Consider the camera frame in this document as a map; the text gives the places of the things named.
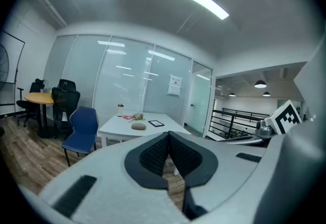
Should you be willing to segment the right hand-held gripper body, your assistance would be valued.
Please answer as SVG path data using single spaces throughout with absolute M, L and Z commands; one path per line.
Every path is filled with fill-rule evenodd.
M 256 124 L 255 134 L 261 139 L 270 139 L 275 135 L 286 134 L 302 120 L 291 100 L 286 101 L 267 118 Z

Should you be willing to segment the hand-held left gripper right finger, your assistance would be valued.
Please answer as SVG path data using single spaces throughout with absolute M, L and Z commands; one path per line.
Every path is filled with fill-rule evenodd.
M 168 224 L 253 224 L 262 186 L 246 188 L 267 149 L 169 132 L 169 154 L 185 180 L 181 220 Z

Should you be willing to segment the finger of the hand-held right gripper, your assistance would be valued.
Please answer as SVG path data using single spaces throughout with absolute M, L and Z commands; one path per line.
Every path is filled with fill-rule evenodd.
M 220 140 L 219 142 L 236 144 L 236 145 L 255 145 L 261 143 L 262 139 L 255 135 L 247 135 L 247 136 L 235 137 L 230 139 L 224 139 L 224 140 Z

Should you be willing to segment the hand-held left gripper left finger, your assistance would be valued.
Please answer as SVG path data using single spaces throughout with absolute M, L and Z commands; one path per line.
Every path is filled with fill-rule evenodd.
M 187 224 L 168 192 L 138 185 L 127 173 L 129 151 L 157 134 L 100 148 L 52 179 L 39 194 L 19 186 L 46 224 Z

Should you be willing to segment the black metal railing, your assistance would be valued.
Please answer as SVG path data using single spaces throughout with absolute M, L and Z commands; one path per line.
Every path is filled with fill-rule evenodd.
M 244 137 L 255 133 L 258 121 L 267 114 L 222 108 L 212 110 L 208 132 L 222 139 Z

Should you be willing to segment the blue plastic chair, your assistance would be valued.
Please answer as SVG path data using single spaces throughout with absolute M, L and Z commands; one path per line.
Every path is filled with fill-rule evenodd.
M 88 155 L 92 147 L 96 151 L 96 138 L 98 131 L 98 117 L 94 108 L 78 107 L 70 116 L 73 132 L 62 143 L 66 161 L 70 167 L 67 151 Z

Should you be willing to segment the person's white shirt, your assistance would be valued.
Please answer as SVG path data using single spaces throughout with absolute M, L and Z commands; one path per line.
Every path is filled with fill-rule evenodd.
M 254 224 L 326 224 L 326 32 L 295 83 L 311 118 L 286 134 Z

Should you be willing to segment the black mesh office chair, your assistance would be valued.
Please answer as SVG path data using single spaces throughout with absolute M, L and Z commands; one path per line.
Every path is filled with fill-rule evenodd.
M 77 109 L 80 93 L 78 91 L 69 91 L 54 87 L 51 89 L 51 95 L 53 99 L 54 138 L 58 138 L 62 134 L 67 138 L 73 129 L 70 116 Z
M 40 93 L 44 89 L 44 80 L 40 80 L 38 78 L 35 79 L 35 81 L 31 84 L 30 93 Z M 22 99 L 22 91 L 23 88 L 18 88 L 20 93 L 20 99 L 16 101 L 16 105 L 19 107 L 25 109 L 25 115 L 22 115 L 17 118 L 17 124 L 19 125 L 19 120 L 25 118 L 25 121 L 23 123 L 23 127 L 26 127 L 26 123 L 28 119 L 37 119 L 38 115 L 38 108 L 39 105 L 35 103 L 31 103 L 29 101 Z
M 65 91 L 76 91 L 76 84 L 73 81 L 67 80 L 67 79 L 60 79 L 58 88 L 61 88 Z

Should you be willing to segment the yellow round table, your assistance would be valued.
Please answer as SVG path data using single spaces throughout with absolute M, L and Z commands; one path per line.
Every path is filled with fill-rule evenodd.
M 48 126 L 46 106 L 53 105 L 53 99 L 50 93 L 32 92 L 24 95 L 26 101 L 36 104 L 37 108 L 37 135 L 43 139 L 53 138 L 54 127 Z

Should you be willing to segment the black framed whiteboard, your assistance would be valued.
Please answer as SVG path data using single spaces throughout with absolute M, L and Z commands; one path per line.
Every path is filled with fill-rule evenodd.
M 25 42 L 0 31 L 0 108 L 15 105 L 18 64 Z

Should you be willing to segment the white wall paper holder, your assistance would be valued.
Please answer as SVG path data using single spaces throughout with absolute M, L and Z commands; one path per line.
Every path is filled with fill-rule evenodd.
M 170 74 L 167 94 L 173 96 L 180 96 L 181 85 L 182 77 Z

